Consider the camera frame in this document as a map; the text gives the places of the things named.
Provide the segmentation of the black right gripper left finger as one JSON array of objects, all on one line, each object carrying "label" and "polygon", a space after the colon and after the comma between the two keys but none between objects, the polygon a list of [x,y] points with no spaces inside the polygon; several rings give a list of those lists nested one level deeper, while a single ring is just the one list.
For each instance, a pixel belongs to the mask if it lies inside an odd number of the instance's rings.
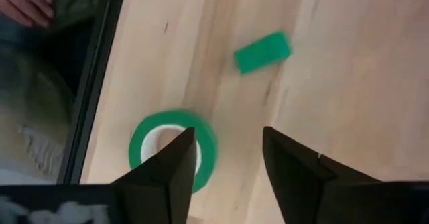
[{"label": "black right gripper left finger", "polygon": [[195,129],[191,127],[113,182],[119,202],[112,222],[187,222],[195,168]]}]

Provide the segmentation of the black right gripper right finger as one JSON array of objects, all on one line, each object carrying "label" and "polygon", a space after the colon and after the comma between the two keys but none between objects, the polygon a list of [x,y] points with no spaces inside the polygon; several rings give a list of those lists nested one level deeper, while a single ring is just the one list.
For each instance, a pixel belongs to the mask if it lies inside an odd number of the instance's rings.
[{"label": "black right gripper right finger", "polygon": [[286,223],[317,222],[327,184],[378,182],[268,126],[263,128],[263,159]]}]

